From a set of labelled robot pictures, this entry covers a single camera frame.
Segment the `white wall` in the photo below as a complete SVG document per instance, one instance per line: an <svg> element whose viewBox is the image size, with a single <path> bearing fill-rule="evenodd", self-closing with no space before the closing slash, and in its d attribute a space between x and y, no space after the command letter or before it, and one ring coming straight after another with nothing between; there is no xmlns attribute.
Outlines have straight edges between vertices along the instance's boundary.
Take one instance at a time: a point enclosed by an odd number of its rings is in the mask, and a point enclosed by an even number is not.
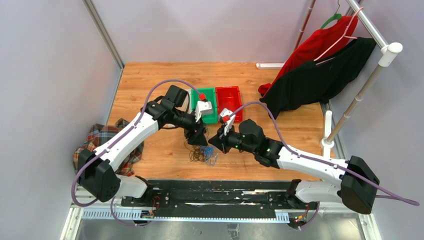
<svg viewBox="0 0 424 240"><path fill-rule="evenodd" d="M424 204L424 3L364 0L363 6L388 42L403 44L403 52L378 77L341 136L348 152L371 166L381 186ZM363 27L356 35L369 36ZM358 79L331 100L338 119L380 57L376 50ZM382 239L423 238L424 207L377 199L373 210Z"/></svg>
<svg viewBox="0 0 424 240"><path fill-rule="evenodd" d="M310 0L93 2L124 62L284 62ZM336 9L316 1L303 39Z"/></svg>
<svg viewBox="0 0 424 240"><path fill-rule="evenodd" d="M81 0L0 0L1 239L59 239L72 153L119 78Z"/></svg>

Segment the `white plastic piece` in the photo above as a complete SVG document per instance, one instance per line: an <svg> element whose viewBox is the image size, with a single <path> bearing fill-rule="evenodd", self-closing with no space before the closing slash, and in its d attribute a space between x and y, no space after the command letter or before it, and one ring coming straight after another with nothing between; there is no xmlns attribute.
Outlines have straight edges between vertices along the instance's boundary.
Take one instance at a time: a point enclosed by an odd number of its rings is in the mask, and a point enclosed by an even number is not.
<svg viewBox="0 0 424 240"><path fill-rule="evenodd" d="M116 175L120 179L115 197L141 198L147 189L147 184L137 177Z"/></svg>
<svg viewBox="0 0 424 240"><path fill-rule="evenodd" d="M343 204L343 202L329 202L329 201L321 201L319 203L319 209L321 211L322 214L325 213L338 213L338 214L342 214L342 213L346 213L346 214L355 214L357 212L349 209L347 206L345 206Z"/></svg>
<svg viewBox="0 0 424 240"><path fill-rule="evenodd" d="M143 209L140 207L120 208L116 207L113 212L120 220L164 221L164 222L219 222L219 223L290 223L289 213L275 211L273 218L239 218L239 217L178 217L178 216L155 216L154 218L143 217ZM111 210L107 208L87 207L81 214L82 219L111 219Z"/></svg>
<svg viewBox="0 0 424 240"><path fill-rule="evenodd" d="M296 187L296 197L304 203L330 202L342 203L337 195L340 184L331 184L326 181L301 181Z"/></svg>
<svg viewBox="0 0 424 240"><path fill-rule="evenodd" d="M300 155L314 157L316 159L321 159L321 160L327 161L332 164L337 164L345 168L348 167L348 164L345 163L344 159L323 157L323 156L312 154L306 151L301 151L290 145L288 147L296 151ZM287 150L286 147L281 148L278 155L279 155L279 158L277 159L277 163L280 168L296 170L301 173L309 174L336 186L339 186L340 183L342 182L339 176L345 174L345 171L339 168L334 169L334 167L330 165L327 165L315 160L310 160L304 157L299 157L295 155L294 153L291 153L289 150Z"/></svg>
<svg viewBox="0 0 424 240"><path fill-rule="evenodd" d="M212 109L212 103L210 101L197 101L196 104L196 123L204 115L212 114L214 110Z"/></svg>
<svg viewBox="0 0 424 240"><path fill-rule="evenodd" d="M381 52L383 53L383 56L381 57L380 61L378 61L378 64L382 67L388 67L393 59L398 55L398 53L402 52L402 49L404 47L399 42L393 42L389 45L386 45L381 48Z"/></svg>
<svg viewBox="0 0 424 240"><path fill-rule="evenodd" d="M129 128L133 127L136 123L136 120L140 116L140 112L135 116L135 118L122 129L118 134L116 134L112 139L107 141L105 144L96 147L95 154L103 152L107 149L111 143L116 139L122 136ZM109 165L112 166L113 171L116 171L124 159L138 146L140 145L147 137L156 133L159 130L158 122L153 120L153 117L148 113L144 113L140 122L135 128L133 128L125 137L123 137L115 146L110 148L110 151L101 156L103 160L109 160Z"/></svg>
<svg viewBox="0 0 424 240"><path fill-rule="evenodd" d="M224 116L229 116L230 114L232 114L233 112L224 108L221 113L219 114L219 116L224 117ZM229 118L229 120L225 123L225 127L224 127L224 135L226 136L227 133L230 131L231 127L234 124L234 120L236 119L236 115L233 115L232 117Z"/></svg>
<svg viewBox="0 0 424 240"><path fill-rule="evenodd" d="M334 147L334 141L327 142L326 139L329 137L331 133L331 126L332 126L332 115L333 112L328 110L325 112L324 116L324 134L319 142L319 145L322 148L322 156L325 158L329 158L331 156L331 149Z"/></svg>
<svg viewBox="0 0 424 240"><path fill-rule="evenodd" d="M184 103L182 104L183 106L185 106L187 104L186 100L188 101L188 110L189 113L192 112L193 106L192 106L192 101L190 101L192 99L192 89L184 89L187 93L188 93L188 98L186 97L184 99Z"/></svg>
<svg viewBox="0 0 424 240"><path fill-rule="evenodd" d="M281 69L284 66L283 63L256 63L258 69Z"/></svg>

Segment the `pink hanger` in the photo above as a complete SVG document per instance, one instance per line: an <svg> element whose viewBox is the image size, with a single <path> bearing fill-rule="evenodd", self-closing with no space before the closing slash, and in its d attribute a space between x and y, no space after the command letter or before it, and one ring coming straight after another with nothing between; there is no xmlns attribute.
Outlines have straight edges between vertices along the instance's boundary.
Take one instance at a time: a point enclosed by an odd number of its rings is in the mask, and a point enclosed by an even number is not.
<svg viewBox="0 0 424 240"><path fill-rule="evenodd" d="M325 50L325 52L323 52L319 57L317 57L314 61L318 61L320 58L322 58L324 56L324 54L326 54L332 47L334 47L338 42L340 42L340 40L342 40L343 38L348 38L348 39L358 39L357 37L354 36L346 36L346 33L348 32L349 27L351 26L352 21L354 20L355 16L362 10L364 9L364 7L361 7L358 9L358 11L355 12L355 14L352 16L352 18L350 19L349 25L347 25L346 30L344 30L343 36L341 36L337 41L335 41L335 43L333 43L333 45L331 45L327 50Z"/></svg>

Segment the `green bin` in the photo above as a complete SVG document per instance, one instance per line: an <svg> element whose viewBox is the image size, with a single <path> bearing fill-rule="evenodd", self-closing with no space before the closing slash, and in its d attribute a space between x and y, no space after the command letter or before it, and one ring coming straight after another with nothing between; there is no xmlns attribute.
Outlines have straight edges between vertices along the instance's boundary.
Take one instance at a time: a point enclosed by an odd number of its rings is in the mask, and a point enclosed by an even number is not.
<svg viewBox="0 0 424 240"><path fill-rule="evenodd" d="M206 96L206 99L212 103L213 113L202 116L202 120L205 124L216 124L218 123L218 109L217 109L217 96L215 95L214 87L198 88L199 92ZM193 89L191 90L191 110L196 108L196 104L199 101L199 95Z"/></svg>

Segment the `wooden platform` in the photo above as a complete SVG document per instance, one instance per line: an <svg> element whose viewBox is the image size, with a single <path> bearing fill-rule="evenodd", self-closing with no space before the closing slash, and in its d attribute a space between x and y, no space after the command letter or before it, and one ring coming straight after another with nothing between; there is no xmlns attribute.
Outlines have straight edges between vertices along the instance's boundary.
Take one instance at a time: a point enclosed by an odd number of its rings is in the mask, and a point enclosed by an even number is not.
<svg viewBox="0 0 424 240"><path fill-rule="evenodd" d="M259 70L254 63L127 63L116 94L108 124L119 118L131 121L143 106L149 90L166 79L181 79L197 88L238 86L243 103L257 101L258 86L272 82L278 70ZM174 83L183 89L188 87ZM171 84L156 89L150 100L165 95ZM263 128L267 137L278 135L266 111L259 105L245 108L243 118L252 119ZM321 154L319 141L323 134L324 117L319 103L302 106L295 111L282 112L277 119L284 140L303 151ZM208 125L209 134L220 125ZM190 162L184 147L182 129L160 130L145 140L142 160L134 164L136 175L147 179L210 179L210 180L318 180L293 170L275 169L260 165L250 153L232 149L218 154L215 166Z"/></svg>

